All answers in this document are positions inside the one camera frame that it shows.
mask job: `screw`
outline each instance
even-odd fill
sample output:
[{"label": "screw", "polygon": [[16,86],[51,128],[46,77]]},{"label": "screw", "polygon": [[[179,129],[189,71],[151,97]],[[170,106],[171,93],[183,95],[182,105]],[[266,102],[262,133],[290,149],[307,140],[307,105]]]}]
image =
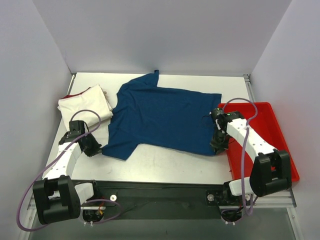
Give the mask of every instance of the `screw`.
[{"label": "screw", "polygon": [[207,196],[207,198],[208,198],[209,202],[212,202],[215,199],[215,196],[213,194],[209,194]]},{"label": "screw", "polygon": [[112,195],[110,196],[110,200],[113,201],[113,202],[115,202],[115,201],[117,200],[117,196],[114,195],[114,194],[112,194]]}]

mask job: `white towel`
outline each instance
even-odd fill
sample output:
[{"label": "white towel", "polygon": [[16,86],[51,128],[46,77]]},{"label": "white towel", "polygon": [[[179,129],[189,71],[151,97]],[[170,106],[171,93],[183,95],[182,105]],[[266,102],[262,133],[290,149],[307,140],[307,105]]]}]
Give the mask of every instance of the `white towel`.
[{"label": "white towel", "polygon": [[[69,130],[69,121],[79,110],[89,109],[95,111],[102,121],[110,119],[113,113],[105,94],[106,92],[103,92],[102,88],[97,84],[79,95],[60,99],[58,101],[58,109],[61,111],[65,128]],[[88,127],[99,122],[95,114],[86,111],[78,113],[73,120],[83,120]]]}]

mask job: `blue cloth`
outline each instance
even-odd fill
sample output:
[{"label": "blue cloth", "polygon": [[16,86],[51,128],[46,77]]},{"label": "blue cloth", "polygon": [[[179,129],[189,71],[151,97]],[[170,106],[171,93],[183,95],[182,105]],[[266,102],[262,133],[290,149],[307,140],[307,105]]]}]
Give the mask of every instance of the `blue cloth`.
[{"label": "blue cloth", "polygon": [[221,94],[157,87],[158,79],[155,71],[121,86],[102,154],[126,160],[138,144],[150,144],[213,156],[213,122],[203,116],[218,106]]}]

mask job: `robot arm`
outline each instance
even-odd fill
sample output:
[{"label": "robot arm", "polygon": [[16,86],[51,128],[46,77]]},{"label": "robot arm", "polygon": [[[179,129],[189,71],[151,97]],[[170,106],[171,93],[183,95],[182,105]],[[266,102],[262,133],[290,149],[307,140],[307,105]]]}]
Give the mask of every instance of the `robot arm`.
[{"label": "robot arm", "polygon": [[70,121],[69,128],[59,142],[57,155],[65,153],[32,187],[38,218],[43,225],[78,218],[81,205],[95,194],[94,182],[75,186],[70,176],[80,154],[84,152],[88,157],[98,154],[101,144],[90,133],[65,150],[70,142],[86,132],[85,122],[81,120]]},{"label": "robot arm", "polygon": [[[249,128],[245,151],[253,162],[253,168],[250,177],[244,178],[245,194],[263,197],[291,187],[290,156],[286,151],[279,151],[268,144],[247,126],[247,120],[238,111],[224,113],[222,108],[215,108],[211,118],[215,123],[215,132],[210,144],[217,154],[228,149],[230,138],[243,146]],[[232,196],[240,196],[241,179],[230,181],[228,188]]]}]

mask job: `shirt sleeve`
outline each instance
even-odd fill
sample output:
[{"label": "shirt sleeve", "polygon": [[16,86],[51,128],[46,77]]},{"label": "shirt sleeve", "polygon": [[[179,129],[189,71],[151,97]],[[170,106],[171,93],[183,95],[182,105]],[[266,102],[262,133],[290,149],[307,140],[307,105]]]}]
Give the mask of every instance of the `shirt sleeve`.
[{"label": "shirt sleeve", "polygon": [[135,79],[132,79],[129,83],[140,83],[140,84],[146,84],[149,86],[156,87],[159,80],[159,70],[155,70],[154,73],[149,73],[140,77],[137,77]]},{"label": "shirt sleeve", "polygon": [[119,128],[109,128],[109,144],[102,148],[105,156],[127,160],[138,146],[136,137],[122,131]]}]

